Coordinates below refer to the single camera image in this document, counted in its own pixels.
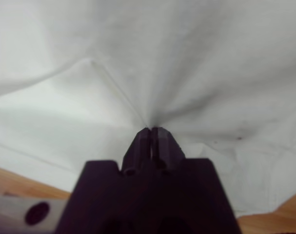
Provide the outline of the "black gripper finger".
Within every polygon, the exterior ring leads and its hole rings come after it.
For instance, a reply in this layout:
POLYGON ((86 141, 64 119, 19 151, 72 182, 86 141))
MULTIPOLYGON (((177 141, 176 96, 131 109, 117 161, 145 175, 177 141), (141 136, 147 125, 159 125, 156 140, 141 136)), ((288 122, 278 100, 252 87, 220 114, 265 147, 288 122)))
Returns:
POLYGON ((124 175, 136 175, 144 161, 150 159, 151 130, 143 128, 133 139, 123 157, 121 172, 124 175))
POLYGON ((175 170, 186 158, 173 135, 162 127, 152 128, 151 144, 152 161, 159 170, 175 170))

